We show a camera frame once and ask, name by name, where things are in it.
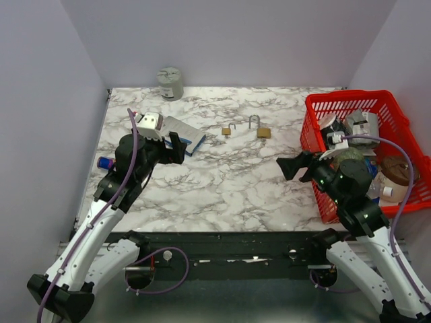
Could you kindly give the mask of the large brass padlock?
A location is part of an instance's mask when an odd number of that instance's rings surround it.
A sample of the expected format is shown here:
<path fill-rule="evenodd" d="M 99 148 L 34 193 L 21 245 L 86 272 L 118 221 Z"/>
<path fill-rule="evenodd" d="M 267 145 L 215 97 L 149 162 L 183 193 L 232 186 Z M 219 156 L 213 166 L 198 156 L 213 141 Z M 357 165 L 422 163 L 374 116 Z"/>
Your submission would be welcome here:
<path fill-rule="evenodd" d="M 255 120 L 257 123 L 257 138 L 258 139 L 270 139 L 271 129 L 261 126 L 261 118 L 257 114 L 252 114 L 248 118 L 248 128 L 251 128 L 252 121 Z"/>

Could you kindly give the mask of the small brass padlock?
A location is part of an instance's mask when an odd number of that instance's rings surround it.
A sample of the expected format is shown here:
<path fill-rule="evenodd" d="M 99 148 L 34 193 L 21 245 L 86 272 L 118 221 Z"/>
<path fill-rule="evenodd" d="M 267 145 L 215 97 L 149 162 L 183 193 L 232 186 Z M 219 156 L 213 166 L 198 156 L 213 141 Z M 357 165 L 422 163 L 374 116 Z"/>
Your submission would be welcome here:
<path fill-rule="evenodd" d="M 229 123 L 228 126 L 222 127 L 222 135 L 230 136 L 232 134 L 232 129 L 236 129 L 236 125 L 234 123 Z"/>

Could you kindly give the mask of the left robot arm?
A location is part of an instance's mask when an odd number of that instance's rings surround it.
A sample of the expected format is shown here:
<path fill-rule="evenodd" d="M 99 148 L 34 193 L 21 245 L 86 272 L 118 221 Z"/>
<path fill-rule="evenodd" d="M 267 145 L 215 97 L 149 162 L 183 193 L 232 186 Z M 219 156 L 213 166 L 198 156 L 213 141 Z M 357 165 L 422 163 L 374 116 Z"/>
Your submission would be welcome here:
<path fill-rule="evenodd" d="M 98 184 L 90 210 L 62 255 L 43 275 L 34 274 L 27 288 L 38 302 L 37 322 L 50 312 L 68 322 L 81 322 L 97 292 L 128 264 L 149 259 L 147 246 L 122 239 L 110 252 L 97 255 L 112 229 L 139 197 L 157 164 L 181 164 L 186 143 L 177 133 L 149 139 L 137 131 L 125 135 L 115 150 L 115 163 Z"/>

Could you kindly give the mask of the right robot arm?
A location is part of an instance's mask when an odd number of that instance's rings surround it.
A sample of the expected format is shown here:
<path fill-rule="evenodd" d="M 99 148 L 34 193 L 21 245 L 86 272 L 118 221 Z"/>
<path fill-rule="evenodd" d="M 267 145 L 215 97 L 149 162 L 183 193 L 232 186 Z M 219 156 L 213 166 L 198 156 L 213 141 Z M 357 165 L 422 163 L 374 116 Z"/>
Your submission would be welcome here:
<path fill-rule="evenodd" d="M 372 177 L 365 163 L 346 159 L 333 169 L 309 151 L 276 162 L 286 180 L 299 169 L 306 170 L 300 181 L 314 182 L 335 203 L 339 222 L 365 247 L 375 267 L 370 268 L 333 229 L 314 237 L 310 257 L 319 264 L 329 261 L 343 272 L 373 304 L 381 322 L 429 322 L 430 292 L 391 236 L 382 209 L 368 197 Z"/>

